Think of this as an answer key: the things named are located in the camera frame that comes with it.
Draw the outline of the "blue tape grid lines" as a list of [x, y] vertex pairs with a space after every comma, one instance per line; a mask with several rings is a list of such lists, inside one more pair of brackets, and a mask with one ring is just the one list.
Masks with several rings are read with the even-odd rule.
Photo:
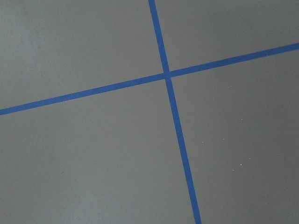
[[251, 61], [251, 60], [258, 59], [258, 58], [263, 58], [263, 57], [278, 55], [278, 54], [282, 54], [282, 53], [286, 53], [286, 52], [296, 51], [299, 49], [299, 44], [298, 43], [288, 44], [285, 46], [266, 49], [266, 50], [262, 50], [262, 51], [258, 51], [258, 52], [254, 52], [254, 53], [249, 53], [249, 54], [245, 54], [245, 55], [221, 59], [221, 60], [217, 60], [214, 62], [208, 62], [208, 63], [204, 63], [204, 64], [194, 65], [191, 67], [181, 68], [179, 70], [170, 70], [169, 64], [168, 64], [168, 59], [167, 59], [167, 54], [166, 54], [166, 49], [165, 49], [165, 45], [164, 45], [164, 40], [163, 40], [163, 34], [161, 31], [158, 11], [157, 11], [157, 7], [156, 7], [156, 2], [154, 0], [150, 0], [148, 2], [148, 4], [149, 4], [152, 23], [153, 23], [153, 27], [154, 27], [154, 31], [155, 31], [159, 56], [160, 56], [160, 60], [161, 60], [161, 64], [162, 64], [162, 69], [163, 69], [162, 73], [147, 76], [147, 77], [132, 79], [132, 80], [128, 80], [128, 81], [124, 81], [124, 82], [120, 82], [120, 83], [114, 83], [114, 84], [110, 84], [110, 85], [106, 85], [106, 86], [101, 86], [101, 87], [88, 89], [88, 90], [84, 90], [84, 91], [74, 92], [74, 93], [57, 96], [57, 97], [53, 97], [53, 98], [43, 99], [43, 100], [39, 100], [39, 101], [35, 101], [35, 102], [22, 104], [22, 105], [16, 105], [16, 106], [8, 107], [8, 108], [3, 108], [3, 109], [1, 109], [0, 114], [1, 115], [12, 114], [12, 113], [16, 113], [16, 112], [31, 110], [31, 109], [38, 108], [38, 107], [44, 107], [47, 105], [52, 105], [52, 104], [57, 104], [57, 103], [75, 100], [75, 99], [79, 99], [79, 98], [84, 98], [84, 97], [88, 97], [88, 96], [92, 96], [92, 95], [98, 95], [98, 94], [102, 94], [105, 92], [116, 91], [119, 89], [124, 89], [124, 88], [132, 87], [132, 86], [138, 86], [138, 85], [142, 85], [142, 84], [147, 84], [147, 83], [164, 80], [165, 84], [166, 84], [169, 102], [170, 102], [171, 113], [172, 113], [173, 123], [175, 126], [176, 136], [177, 136], [177, 140], [178, 140], [181, 161], [182, 161], [182, 165], [184, 168], [188, 193], [189, 193], [189, 197], [190, 197], [190, 201], [191, 201], [193, 217], [194, 217], [195, 223], [200, 224], [200, 223], [202, 223], [200, 208], [198, 205], [198, 200], [197, 200], [197, 196], [196, 196], [196, 192], [195, 192], [191, 167], [190, 167], [190, 163], [189, 163], [187, 149], [185, 146], [185, 139], [184, 139], [180, 116], [179, 116], [179, 112], [178, 112], [178, 106], [177, 106], [177, 102], [176, 102], [172, 78], [184, 76], [187, 74], [192, 74], [195, 72], [201, 72], [201, 71], [205, 71], [205, 70], [211, 70], [214, 68], [224, 67], [224, 66], [228, 66], [228, 65], [232, 65], [232, 64], [242, 63], [245, 61]]

